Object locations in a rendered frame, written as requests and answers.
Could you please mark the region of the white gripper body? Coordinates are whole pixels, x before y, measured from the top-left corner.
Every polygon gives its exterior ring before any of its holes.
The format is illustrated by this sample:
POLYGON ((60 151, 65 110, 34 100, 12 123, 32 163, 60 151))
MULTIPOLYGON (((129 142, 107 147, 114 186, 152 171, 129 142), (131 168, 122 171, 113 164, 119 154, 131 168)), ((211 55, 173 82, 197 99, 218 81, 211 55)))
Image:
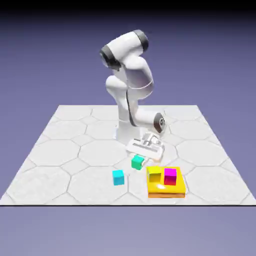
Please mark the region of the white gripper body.
POLYGON ((159 162, 163 157, 165 146, 162 143, 151 143, 150 145, 147 145, 141 140, 132 139, 128 142, 126 150, 128 152, 152 159, 155 162, 159 162))

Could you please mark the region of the small green cube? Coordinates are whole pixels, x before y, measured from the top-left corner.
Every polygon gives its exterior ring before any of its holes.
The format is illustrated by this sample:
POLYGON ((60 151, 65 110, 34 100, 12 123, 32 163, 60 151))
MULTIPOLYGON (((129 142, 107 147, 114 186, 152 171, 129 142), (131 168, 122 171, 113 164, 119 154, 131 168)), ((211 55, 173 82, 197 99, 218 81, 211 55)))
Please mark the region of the small green cube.
POLYGON ((136 170, 141 170, 143 167, 143 163, 145 161, 145 158, 140 155, 135 155, 131 159, 131 167, 136 170))

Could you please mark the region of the small yellow cube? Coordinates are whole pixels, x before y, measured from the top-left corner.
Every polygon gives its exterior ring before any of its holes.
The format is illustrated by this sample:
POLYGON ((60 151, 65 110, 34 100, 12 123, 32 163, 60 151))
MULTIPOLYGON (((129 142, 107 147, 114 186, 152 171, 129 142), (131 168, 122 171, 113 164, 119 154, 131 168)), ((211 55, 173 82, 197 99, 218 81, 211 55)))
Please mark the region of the small yellow cube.
POLYGON ((162 176, 162 171, 159 166, 147 167, 147 178, 150 183, 160 183, 161 176, 162 176))

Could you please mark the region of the small magenta cube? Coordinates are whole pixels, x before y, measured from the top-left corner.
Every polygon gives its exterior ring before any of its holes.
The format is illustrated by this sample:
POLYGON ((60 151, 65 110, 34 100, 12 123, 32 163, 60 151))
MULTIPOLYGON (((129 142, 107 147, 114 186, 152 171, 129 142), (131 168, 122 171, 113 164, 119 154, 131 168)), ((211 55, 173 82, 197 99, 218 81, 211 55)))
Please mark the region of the small magenta cube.
POLYGON ((164 185, 175 186, 177 182, 177 170, 175 168, 164 169, 164 185))

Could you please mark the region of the small cyan cube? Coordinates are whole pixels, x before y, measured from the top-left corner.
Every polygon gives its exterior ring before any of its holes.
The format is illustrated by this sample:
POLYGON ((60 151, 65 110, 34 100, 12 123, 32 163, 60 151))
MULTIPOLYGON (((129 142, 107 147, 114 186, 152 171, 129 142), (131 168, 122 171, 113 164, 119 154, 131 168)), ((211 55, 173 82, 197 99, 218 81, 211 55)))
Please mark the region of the small cyan cube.
POLYGON ((112 171, 112 179, 113 179, 113 185, 119 186, 125 184, 125 175, 123 170, 113 170, 112 171))

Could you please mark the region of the large yellow box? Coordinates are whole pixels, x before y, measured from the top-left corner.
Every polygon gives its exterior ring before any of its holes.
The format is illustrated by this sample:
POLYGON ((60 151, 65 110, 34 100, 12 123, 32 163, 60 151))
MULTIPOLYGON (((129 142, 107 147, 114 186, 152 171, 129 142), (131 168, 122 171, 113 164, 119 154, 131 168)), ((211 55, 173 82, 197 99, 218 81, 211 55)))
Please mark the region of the large yellow box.
POLYGON ((180 167, 159 166, 161 168, 160 183, 149 182, 147 167, 146 167, 146 179, 147 179, 147 191, 148 191, 149 198, 185 198, 186 185, 185 185, 180 167), (165 168, 176 169, 176 173, 177 173, 176 185, 164 185, 164 169, 165 168))

